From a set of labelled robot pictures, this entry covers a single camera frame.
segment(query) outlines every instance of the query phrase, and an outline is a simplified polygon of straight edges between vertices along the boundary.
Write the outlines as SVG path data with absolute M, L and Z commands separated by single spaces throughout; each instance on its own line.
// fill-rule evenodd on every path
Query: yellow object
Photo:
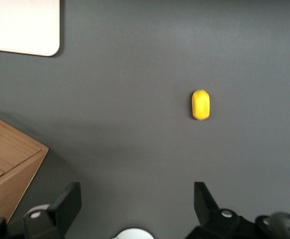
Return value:
M 204 90 L 195 91 L 192 97 L 193 116 L 198 120 L 205 120 L 209 117 L 210 99 L 209 94 Z

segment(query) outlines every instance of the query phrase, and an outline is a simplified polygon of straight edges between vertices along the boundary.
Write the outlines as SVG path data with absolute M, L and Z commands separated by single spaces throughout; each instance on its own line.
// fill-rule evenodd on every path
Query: wooden drawer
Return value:
M 47 152 L 46 146 L 0 120 L 0 217 L 10 219 Z

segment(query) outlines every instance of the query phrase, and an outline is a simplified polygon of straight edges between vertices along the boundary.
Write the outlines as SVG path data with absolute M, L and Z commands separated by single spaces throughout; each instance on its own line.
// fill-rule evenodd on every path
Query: metal bolt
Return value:
M 40 215 L 41 215 L 41 212 L 35 212 L 35 213 L 32 213 L 32 214 L 30 215 L 30 217 L 31 217 L 32 219 L 35 219 L 35 218 L 40 217 Z
M 264 218 L 264 219 L 263 219 L 263 222 L 264 222 L 264 224 L 269 225 L 268 218 Z
M 233 216 L 233 214 L 230 211 L 228 211 L 228 210 L 223 210 L 221 212 L 221 215 L 223 215 L 226 218 L 231 218 Z

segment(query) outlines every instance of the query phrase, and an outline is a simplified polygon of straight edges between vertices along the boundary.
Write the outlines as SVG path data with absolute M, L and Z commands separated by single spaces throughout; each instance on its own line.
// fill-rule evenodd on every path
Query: white board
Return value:
M 52 56 L 60 47 L 60 0 L 0 0 L 0 51 Z

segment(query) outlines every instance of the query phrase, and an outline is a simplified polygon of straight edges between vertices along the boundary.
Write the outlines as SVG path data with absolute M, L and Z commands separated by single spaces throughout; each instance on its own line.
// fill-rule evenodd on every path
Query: gray surface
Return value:
M 67 237 L 182 239 L 193 183 L 290 213 L 290 1 L 66 1 L 52 58 L 0 52 L 0 118 L 50 148 L 13 220 L 80 181 Z M 211 117 L 191 117 L 205 89 Z

